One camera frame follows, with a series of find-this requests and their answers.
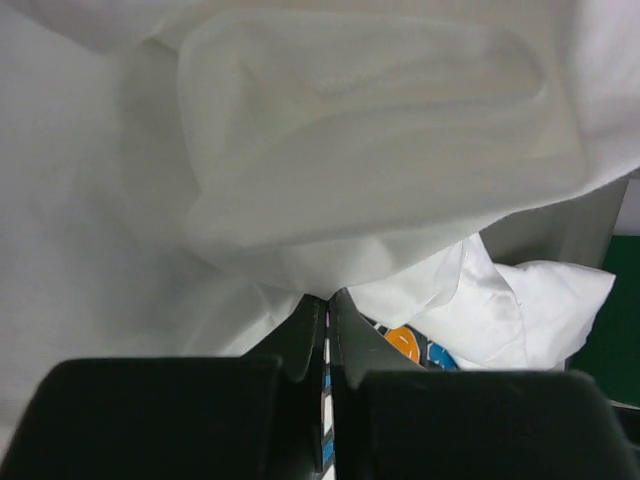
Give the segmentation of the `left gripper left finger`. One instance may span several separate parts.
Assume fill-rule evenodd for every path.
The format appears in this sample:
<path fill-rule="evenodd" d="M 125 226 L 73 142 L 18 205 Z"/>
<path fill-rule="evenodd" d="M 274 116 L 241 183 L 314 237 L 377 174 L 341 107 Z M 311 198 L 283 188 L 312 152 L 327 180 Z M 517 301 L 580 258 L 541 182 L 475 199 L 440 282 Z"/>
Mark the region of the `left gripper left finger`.
<path fill-rule="evenodd" d="M 75 359 L 40 382 L 13 479 L 316 479 L 323 304 L 239 357 Z"/>

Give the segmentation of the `white flower print t-shirt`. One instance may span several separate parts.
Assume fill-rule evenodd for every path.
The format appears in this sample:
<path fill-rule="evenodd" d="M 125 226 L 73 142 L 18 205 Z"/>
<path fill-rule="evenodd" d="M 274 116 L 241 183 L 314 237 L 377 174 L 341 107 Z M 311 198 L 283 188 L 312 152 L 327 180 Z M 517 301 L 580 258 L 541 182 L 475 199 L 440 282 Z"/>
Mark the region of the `white flower print t-shirt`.
<path fill-rule="evenodd" d="M 563 372 L 639 167 L 635 1 L 5 1 L 1 475 L 75 359 L 239 357 L 328 304 L 416 365 Z"/>

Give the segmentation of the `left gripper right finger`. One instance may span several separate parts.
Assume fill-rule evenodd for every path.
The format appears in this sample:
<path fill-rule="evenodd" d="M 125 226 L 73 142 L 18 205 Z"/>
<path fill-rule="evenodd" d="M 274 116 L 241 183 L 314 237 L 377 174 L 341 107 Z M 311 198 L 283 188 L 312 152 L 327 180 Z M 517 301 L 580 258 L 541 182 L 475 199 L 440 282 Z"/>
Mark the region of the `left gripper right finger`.
<path fill-rule="evenodd" d="M 586 376 L 416 365 L 357 311 L 328 304 L 340 479 L 631 479 L 635 456 Z"/>

